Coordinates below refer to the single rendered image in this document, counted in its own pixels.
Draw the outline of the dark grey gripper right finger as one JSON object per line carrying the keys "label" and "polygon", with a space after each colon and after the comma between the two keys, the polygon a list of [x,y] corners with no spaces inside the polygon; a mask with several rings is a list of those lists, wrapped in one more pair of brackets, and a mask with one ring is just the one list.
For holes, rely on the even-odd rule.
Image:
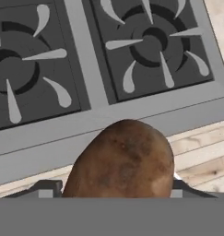
{"label": "dark grey gripper right finger", "polygon": [[206,197],[214,198],[206,192],[202,192],[190,187],[187,183],[182,180],[174,180],[173,187],[171,190],[171,198],[187,198],[187,197]]}

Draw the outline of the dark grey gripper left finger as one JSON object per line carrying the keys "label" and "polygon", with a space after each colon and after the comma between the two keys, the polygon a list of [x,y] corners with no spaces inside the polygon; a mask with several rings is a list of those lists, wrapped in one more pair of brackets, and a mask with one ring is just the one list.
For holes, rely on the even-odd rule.
{"label": "dark grey gripper left finger", "polygon": [[7,195],[6,198],[35,197],[35,198],[55,198],[62,196],[62,180],[39,180],[26,190]]}

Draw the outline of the brown potato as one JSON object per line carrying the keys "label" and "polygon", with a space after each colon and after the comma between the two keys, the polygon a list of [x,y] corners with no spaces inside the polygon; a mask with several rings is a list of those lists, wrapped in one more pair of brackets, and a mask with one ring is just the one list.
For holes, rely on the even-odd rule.
{"label": "brown potato", "polygon": [[64,197],[169,197],[174,155],[167,138],[137,120],[100,132],[77,158]]}

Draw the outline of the grey gas hob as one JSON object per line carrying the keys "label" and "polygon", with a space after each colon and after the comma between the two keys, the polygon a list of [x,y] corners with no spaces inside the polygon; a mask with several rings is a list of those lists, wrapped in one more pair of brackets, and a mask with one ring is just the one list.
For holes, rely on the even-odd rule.
{"label": "grey gas hob", "polygon": [[72,164],[103,128],[224,121],[204,0],[0,0],[0,185]]}

